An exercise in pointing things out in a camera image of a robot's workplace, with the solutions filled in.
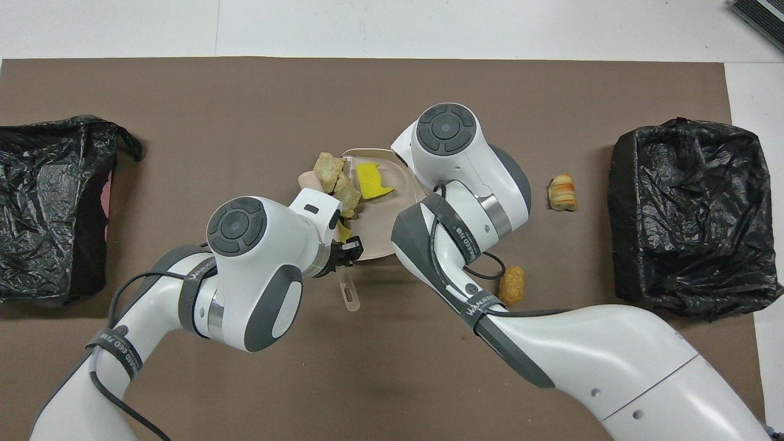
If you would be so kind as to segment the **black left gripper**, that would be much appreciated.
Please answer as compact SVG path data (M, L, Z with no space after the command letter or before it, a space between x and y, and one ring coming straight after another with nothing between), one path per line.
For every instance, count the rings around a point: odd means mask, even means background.
M333 240L330 247L330 271L338 267L352 267L363 254L361 238L347 238L345 242Z

